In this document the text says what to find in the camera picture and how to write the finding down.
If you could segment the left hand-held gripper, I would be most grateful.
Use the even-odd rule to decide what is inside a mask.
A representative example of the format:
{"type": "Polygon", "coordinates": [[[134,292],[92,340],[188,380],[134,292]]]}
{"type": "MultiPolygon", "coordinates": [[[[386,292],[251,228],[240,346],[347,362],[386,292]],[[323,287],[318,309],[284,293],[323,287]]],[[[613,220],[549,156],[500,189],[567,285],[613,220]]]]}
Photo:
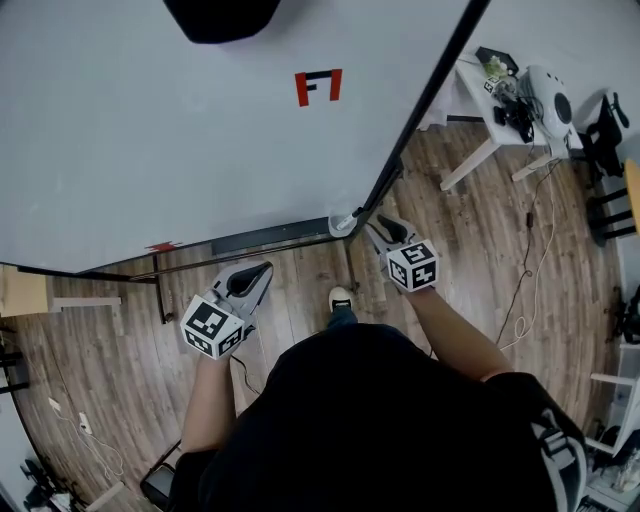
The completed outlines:
{"type": "Polygon", "coordinates": [[[255,329],[255,312],[272,278],[268,261],[224,268],[214,279],[216,292],[195,295],[183,315],[184,341],[213,360],[231,356],[255,329]]]}

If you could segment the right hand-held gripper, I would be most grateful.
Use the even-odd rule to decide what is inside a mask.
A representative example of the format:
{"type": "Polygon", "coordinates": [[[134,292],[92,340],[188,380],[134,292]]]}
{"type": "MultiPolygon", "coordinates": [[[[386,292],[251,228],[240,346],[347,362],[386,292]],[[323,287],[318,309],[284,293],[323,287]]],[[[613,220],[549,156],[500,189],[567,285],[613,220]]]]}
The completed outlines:
{"type": "Polygon", "coordinates": [[[439,277],[439,259],[432,242],[425,239],[389,252],[391,241],[410,243],[416,234],[415,227],[384,214],[378,214],[377,220],[379,224],[367,223],[365,232],[373,244],[380,271],[387,268],[390,280],[409,293],[434,287],[439,277]]]}

